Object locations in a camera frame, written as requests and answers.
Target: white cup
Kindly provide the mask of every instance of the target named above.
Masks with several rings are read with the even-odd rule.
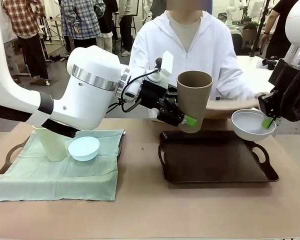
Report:
[[[58,162],[67,157],[68,151],[63,136],[42,126],[33,126],[33,128],[50,161]]]

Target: brown tray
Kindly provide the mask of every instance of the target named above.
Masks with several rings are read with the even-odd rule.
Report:
[[[260,162],[254,148],[260,149]],[[163,178],[172,184],[269,183],[279,180],[266,149],[233,131],[165,131],[158,147]]]

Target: black strap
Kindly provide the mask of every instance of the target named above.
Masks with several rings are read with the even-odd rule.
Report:
[[[54,99],[50,94],[44,92],[40,92],[40,98],[41,102],[38,111],[51,115],[54,111]]]

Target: light blue bowl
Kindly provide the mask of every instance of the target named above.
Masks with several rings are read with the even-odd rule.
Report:
[[[92,136],[84,136],[74,140],[68,147],[70,155],[77,161],[86,162],[99,153],[100,142]]]

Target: white sneaker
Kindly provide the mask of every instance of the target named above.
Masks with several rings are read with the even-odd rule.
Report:
[[[130,51],[124,50],[123,53],[121,53],[121,57],[129,57],[131,55]]]

